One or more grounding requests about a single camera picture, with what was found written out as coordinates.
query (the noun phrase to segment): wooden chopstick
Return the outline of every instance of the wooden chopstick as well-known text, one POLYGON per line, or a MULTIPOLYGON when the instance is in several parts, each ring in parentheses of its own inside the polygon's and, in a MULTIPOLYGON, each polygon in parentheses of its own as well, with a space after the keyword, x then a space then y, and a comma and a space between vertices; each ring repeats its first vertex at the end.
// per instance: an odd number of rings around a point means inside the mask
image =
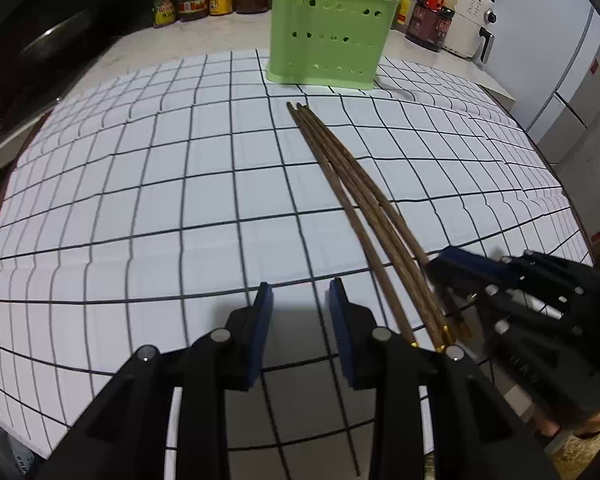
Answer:
MULTIPOLYGON (((400 233, 404 241, 407 243, 408 248, 416 257, 416 260, 420 265, 420 269, 416 268, 416 265, 411 259, 411 255, 408 253, 402 254, 404 263, 406 264, 408 271, 414 276, 414 280, 418 283, 417 286, 423 291, 424 297, 426 298, 425 301, 430 307, 430 312, 432 313, 432 316, 435 319, 435 323, 438 325, 439 329, 442 330, 442 332, 445 334, 444 339, 446 340, 446 343, 452 344, 455 341, 455 338, 451 333, 449 323, 440 311, 435 296, 433 295, 433 292, 430 290, 429 286, 424 280, 423 273, 427 263, 429 262, 429 258, 425 254, 420 244, 417 242, 413 233, 411 233, 411 230, 404 221, 404 218, 398 214, 395 208, 384 196, 384 193, 382 193, 378 185, 371 179, 371 177, 368 176, 366 171, 362 168, 362 166, 360 166, 360 163, 353 157, 353 155, 349 153, 349 150, 346 149, 346 147, 333 134, 333 132, 328 129, 328 127, 320 120, 320 118, 317 115, 315 115, 308 107, 303 105, 298 106, 303 111, 303 113, 310 114, 312 120, 318 124, 320 131, 322 131, 327 137, 329 137, 331 143, 340 152, 341 156, 346 160, 346 162, 349 163, 351 169, 357 174, 357 176, 359 176, 364 186, 366 186, 366 188, 372 193, 373 198, 377 201, 377 203, 379 203, 380 207, 389 217, 389 220, 398 229, 398 232, 400 233)), ((398 245, 400 248, 402 248, 401 242, 398 241, 398 245)))
POLYGON ((307 107, 299 105, 298 109, 300 114, 304 115, 308 123, 312 125, 314 134, 317 134, 316 136, 321 141, 320 147, 324 155, 360 207, 382 248, 389 256, 398 277, 420 314, 434 346, 437 349, 444 348, 448 343, 448 337, 446 337, 446 333, 434 314, 438 311, 437 304, 411 259, 411 255, 404 248, 387 216, 378 207, 378 201, 375 200, 365 182, 360 178, 360 174, 348 164, 347 159, 337 149, 333 142, 333 133, 324 124, 318 122, 317 117, 307 107))
POLYGON ((318 140, 315 138, 312 133, 311 126, 306 122, 305 118, 302 117, 298 111, 296 111, 291 103, 287 102, 286 107, 289 110, 289 113, 293 117, 294 121, 298 125, 302 136, 306 140, 306 143, 309 145, 314 157, 318 161, 320 168, 322 168, 322 172, 326 177, 328 183, 333 190, 333 193, 336 195, 340 205, 344 209, 347 218, 349 219, 349 223, 353 231, 358 236, 358 240, 360 240, 360 245, 365 253, 366 259, 369 261, 369 266, 373 270, 376 278, 378 279, 378 283, 380 288, 382 289, 382 293, 389 304, 389 308, 394 313, 394 317, 396 323, 398 325, 398 329, 400 330, 400 334, 412 345, 417 346, 415 336, 413 335, 413 330, 411 329, 411 325, 409 324, 409 320, 407 319, 404 311, 402 309, 402 305, 400 304, 400 299, 395 292, 394 286, 389 279, 389 276, 386 273, 386 269, 376 253, 376 249, 373 246, 368 234, 365 231, 360 218, 356 214, 355 209, 351 205, 349 198, 347 197, 344 189, 342 188, 342 184, 340 183, 336 173, 333 171, 333 168, 329 165, 327 159, 324 154, 320 150, 318 140))

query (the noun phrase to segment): white paper with black grid lines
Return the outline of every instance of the white paper with black grid lines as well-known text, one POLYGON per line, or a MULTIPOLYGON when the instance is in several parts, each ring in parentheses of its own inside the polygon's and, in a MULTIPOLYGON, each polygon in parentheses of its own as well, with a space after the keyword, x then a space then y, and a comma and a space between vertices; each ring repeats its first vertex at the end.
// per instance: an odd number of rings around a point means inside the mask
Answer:
POLYGON ((267 57, 187 58, 69 97, 18 160, 0 211, 0 422, 41 453, 133 350, 191 344, 267 281, 263 373, 227 393, 232 478, 366 474, 374 393, 341 375, 330 280, 379 324, 395 320, 288 100, 333 130, 430 255, 453 244, 590 263, 560 184, 475 84, 383 58, 370 91, 278 85, 267 57))

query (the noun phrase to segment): metal screw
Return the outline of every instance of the metal screw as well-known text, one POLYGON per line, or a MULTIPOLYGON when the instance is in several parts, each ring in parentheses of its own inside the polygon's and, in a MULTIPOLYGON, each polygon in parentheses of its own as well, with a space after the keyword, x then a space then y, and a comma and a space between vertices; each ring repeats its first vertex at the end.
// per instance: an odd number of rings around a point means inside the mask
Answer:
POLYGON ((450 345, 446 347, 445 354, 448 358, 453 359, 454 361, 459 361, 464 357, 464 350, 462 350, 458 345, 450 345))
POLYGON ((155 356, 155 346, 144 345, 138 349, 138 359, 147 362, 149 359, 153 359, 155 356))
POLYGON ((377 326, 371 331, 371 337, 376 341, 389 341, 391 339, 391 330, 384 326, 377 326))
POLYGON ((216 343, 224 343, 225 341, 228 341, 230 337, 231 332, 225 328, 216 328, 211 333, 211 339, 213 339, 216 343))
POLYGON ((510 324, 505 319, 501 319, 499 322, 493 325, 493 327, 496 329, 498 334, 502 335, 509 330, 510 324))

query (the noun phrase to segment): refrigerator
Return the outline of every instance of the refrigerator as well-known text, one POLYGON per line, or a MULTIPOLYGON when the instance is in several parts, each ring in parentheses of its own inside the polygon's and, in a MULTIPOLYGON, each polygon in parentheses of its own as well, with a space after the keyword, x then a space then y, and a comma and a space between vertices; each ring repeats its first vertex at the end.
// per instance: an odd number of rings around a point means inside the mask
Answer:
POLYGON ((496 0, 484 69, 515 120, 558 164, 600 111, 600 16, 589 0, 496 0))

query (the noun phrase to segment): white kitchen appliance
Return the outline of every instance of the white kitchen appliance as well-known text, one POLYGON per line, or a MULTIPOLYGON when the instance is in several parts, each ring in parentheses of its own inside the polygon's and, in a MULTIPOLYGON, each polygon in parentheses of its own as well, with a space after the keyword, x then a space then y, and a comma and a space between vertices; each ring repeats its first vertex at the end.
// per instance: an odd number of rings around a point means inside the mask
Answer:
POLYGON ((495 0, 458 0, 456 15, 442 48, 456 56, 473 57, 484 38, 477 60, 486 63, 493 46, 493 34, 488 31, 488 26, 496 22, 494 2, 495 0))

